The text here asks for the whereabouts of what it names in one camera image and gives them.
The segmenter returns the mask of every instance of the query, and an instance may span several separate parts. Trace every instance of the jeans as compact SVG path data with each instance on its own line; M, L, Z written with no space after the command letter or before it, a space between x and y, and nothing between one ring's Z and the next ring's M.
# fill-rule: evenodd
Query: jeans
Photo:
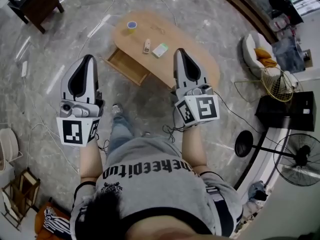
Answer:
M116 115L113 118L112 130L107 153L119 148L121 145L134 138L132 126L123 115Z

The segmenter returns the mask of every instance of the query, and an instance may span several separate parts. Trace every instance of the marble floor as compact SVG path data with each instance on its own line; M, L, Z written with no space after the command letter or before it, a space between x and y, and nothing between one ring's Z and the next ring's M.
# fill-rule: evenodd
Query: marble floor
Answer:
M164 85L154 76L149 76L138 87L101 58L115 48L111 33L119 18L128 12L148 9L172 22L174 19L161 0L114 0L107 13L105 10L112 0L61 1L65 12L60 14L55 10L45 20L42 24L45 34L32 24L25 25L18 17L8 17L0 11L0 123L11 125L24 154L14 163L17 172L28 166L41 179L37 205L53 197L70 209L80 179L66 162L60 148L75 168L78 167L79 151L62 146L55 135L53 140L40 124L41 117L52 132L58 133L56 117L59 116L62 76L77 59L88 34L104 16L109 15L102 27L87 40L80 54L92 54L97 59L100 91L106 102L98 128L98 142L102 146L110 136L110 112L115 102L123 104L137 135L144 131L166 135L162 126L173 125L173 107ZM236 80L250 78L243 67L240 41L253 27L225 0L164 1L174 13L178 27L206 47L215 58L220 68L216 91L230 109L260 129L254 117L257 102L247 103L241 99L233 84ZM25 82L21 78L24 61L28 61ZM261 94L260 88L252 84L240 86L240 91L252 100ZM220 120L202 125L202 137L209 166L234 185L250 159L250 155L246 158L235 156L235 139L242 130L250 130L250 127L230 113L222 102L219 105ZM258 142L259 135L254 134L254 139ZM181 140L182 136L176 134L175 144L179 147Z

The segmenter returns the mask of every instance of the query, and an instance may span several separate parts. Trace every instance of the wooden coffee table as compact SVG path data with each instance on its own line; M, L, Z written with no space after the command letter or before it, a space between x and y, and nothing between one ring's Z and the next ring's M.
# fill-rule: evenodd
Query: wooden coffee table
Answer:
M137 22L134 33L129 33L127 29L130 21ZM174 87L174 53L178 48L184 48L206 69L213 89L218 87L220 73L215 59L204 47L155 12L134 11L127 14L115 26L112 37L117 49L104 61L139 86L152 73L169 88ZM146 39L151 40L148 54L143 53ZM165 43L168 50L156 58L152 51L161 43Z

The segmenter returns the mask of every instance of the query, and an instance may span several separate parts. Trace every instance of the black hair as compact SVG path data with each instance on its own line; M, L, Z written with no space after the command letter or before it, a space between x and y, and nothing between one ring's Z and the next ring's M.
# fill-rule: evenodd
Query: black hair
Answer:
M124 240L120 226L120 197L107 191L99 193L87 206L84 221L76 221L77 240L106 239Z

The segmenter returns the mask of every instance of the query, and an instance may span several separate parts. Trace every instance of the gold wire basket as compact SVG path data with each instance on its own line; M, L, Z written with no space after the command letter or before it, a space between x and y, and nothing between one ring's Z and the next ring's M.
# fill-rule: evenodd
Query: gold wire basket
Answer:
M280 102L288 102L294 95L294 88L285 72L276 66L266 66L261 68L261 79L260 80L249 80L249 81L235 81L234 86L240 94L236 83L253 83L261 82L267 92L272 98Z

